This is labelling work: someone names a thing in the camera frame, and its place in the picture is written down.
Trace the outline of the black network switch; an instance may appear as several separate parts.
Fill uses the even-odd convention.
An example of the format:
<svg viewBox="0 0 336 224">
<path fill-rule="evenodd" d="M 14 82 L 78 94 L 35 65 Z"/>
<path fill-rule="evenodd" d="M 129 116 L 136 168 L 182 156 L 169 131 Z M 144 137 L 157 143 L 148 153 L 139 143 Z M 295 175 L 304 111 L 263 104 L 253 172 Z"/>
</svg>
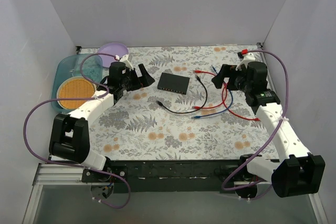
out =
<svg viewBox="0 0 336 224">
<path fill-rule="evenodd" d="M 190 82 L 189 77 L 178 76 L 170 73 L 162 73 L 157 85 L 159 90 L 185 95 Z"/>
</svg>

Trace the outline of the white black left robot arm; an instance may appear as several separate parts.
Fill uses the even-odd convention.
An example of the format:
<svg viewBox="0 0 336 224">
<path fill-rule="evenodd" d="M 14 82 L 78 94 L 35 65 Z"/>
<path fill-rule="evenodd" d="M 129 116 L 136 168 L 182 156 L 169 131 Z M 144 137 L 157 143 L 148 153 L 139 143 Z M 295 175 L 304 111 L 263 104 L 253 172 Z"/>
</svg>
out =
<svg viewBox="0 0 336 224">
<path fill-rule="evenodd" d="M 89 127 L 103 112 L 114 106 L 125 91 L 135 91 L 155 82 L 143 64 L 138 67 L 140 77 L 128 63 L 113 62 L 109 67 L 109 74 L 101 80 L 92 100 L 66 115 L 57 115 L 53 122 L 49 153 L 93 168 L 93 175 L 98 181 L 108 181 L 112 170 L 105 165 L 107 158 L 91 147 Z"/>
</svg>

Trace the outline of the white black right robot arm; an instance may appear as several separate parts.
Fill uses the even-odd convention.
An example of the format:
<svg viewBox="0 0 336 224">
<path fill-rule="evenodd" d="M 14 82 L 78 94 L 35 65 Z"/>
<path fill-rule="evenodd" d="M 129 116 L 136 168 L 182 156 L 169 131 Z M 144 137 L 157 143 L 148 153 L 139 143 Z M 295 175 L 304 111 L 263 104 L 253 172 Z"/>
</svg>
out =
<svg viewBox="0 0 336 224">
<path fill-rule="evenodd" d="M 229 191 L 226 184 L 236 175 L 248 181 L 254 176 L 270 182 L 275 193 L 281 197 L 315 194 L 318 192 L 325 168 L 320 155 L 313 155 L 299 140 L 276 93 L 268 89 L 268 70 L 265 63 L 252 61 L 242 66 L 223 64 L 212 79 L 219 87 L 228 79 L 229 90 L 245 94 L 247 104 L 267 129 L 270 137 L 264 144 L 273 143 L 279 157 L 279 164 L 255 154 L 242 156 L 238 166 L 222 183 L 222 190 Z"/>
</svg>

